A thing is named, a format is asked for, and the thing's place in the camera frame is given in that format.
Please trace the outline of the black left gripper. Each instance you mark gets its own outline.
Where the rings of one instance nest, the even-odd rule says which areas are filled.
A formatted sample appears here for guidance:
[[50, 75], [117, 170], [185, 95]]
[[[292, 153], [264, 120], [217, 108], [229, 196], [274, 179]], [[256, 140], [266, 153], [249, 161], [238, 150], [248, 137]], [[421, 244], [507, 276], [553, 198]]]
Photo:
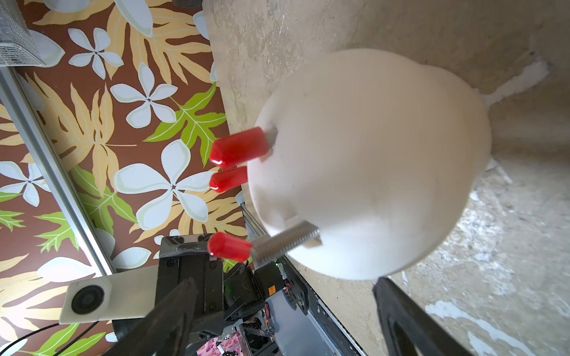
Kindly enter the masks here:
[[160, 241], [155, 303], [184, 280], [196, 286], [190, 338], [213, 338], [224, 329], [224, 267], [208, 252], [209, 234], [164, 237]]

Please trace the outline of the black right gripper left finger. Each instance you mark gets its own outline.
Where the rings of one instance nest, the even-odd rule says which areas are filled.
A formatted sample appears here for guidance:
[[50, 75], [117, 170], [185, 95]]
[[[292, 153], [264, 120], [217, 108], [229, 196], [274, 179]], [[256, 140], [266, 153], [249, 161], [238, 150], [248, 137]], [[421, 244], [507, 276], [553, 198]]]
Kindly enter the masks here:
[[184, 355], [194, 319], [197, 287], [189, 278], [180, 283], [107, 356]]

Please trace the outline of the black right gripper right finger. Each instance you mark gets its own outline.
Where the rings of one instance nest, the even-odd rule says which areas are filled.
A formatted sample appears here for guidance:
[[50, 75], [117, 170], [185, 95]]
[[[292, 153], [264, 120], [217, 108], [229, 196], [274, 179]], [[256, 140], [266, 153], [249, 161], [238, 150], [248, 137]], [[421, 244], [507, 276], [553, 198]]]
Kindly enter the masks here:
[[373, 294], [389, 355], [472, 355], [391, 279], [378, 279]]

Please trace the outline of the red screw protection sleeve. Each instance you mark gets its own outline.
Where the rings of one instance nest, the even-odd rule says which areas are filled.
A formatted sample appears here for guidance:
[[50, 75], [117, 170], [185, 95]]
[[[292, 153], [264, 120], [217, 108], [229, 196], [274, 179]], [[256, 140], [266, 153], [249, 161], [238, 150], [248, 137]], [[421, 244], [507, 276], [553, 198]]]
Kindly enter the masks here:
[[230, 169], [264, 156], [270, 147], [268, 133], [254, 127], [213, 142], [209, 160], [221, 169]]

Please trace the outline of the white dome screw fixture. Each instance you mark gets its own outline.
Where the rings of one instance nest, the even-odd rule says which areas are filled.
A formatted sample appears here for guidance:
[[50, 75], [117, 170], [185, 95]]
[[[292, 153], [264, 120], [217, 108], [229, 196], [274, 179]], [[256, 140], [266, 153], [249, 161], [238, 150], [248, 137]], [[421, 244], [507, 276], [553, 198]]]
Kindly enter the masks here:
[[283, 79], [256, 122], [272, 151], [248, 163], [271, 234], [305, 220], [318, 243], [289, 256], [372, 280], [429, 255], [453, 231], [491, 158], [480, 95], [450, 71], [395, 53], [329, 53]]

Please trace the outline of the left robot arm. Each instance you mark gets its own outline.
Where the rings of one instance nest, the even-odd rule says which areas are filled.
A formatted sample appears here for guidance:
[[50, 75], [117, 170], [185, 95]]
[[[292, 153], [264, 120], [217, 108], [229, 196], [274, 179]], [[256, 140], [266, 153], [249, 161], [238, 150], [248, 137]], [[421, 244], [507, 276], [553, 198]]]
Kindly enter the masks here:
[[114, 275], [105, 296], [119, 342], [107, 355], [196, 355], [225, 328], [267, 309], [277, 292], [300, 296], [291, 266], [237, 263], [224, 271], [209, 239], [164, 237], [157, 265]]

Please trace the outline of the front right metal screw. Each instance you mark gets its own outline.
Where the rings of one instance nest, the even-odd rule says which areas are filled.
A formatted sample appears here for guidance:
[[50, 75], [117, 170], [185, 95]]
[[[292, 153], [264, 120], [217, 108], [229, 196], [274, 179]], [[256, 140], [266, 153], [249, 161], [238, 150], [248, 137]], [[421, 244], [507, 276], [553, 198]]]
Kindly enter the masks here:
[[302, 221], [274, 237], [269, 235], [260, 237], [252, 242], [250, 254], [254, 267], [258, 269], [268, 263], [275, 262], [287, 252], [319, 236], [320, 230], [317, 226]]

